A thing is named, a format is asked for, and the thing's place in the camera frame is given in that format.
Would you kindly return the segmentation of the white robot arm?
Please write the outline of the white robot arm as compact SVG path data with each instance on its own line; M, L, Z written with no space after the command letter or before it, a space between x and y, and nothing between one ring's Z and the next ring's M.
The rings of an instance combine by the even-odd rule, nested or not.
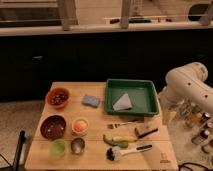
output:
M166 86L160 94L163 109L169 109L188 99L204 112L213 114L213 88L205 84L208 77L206 66L192 62L170 70L165 77Z

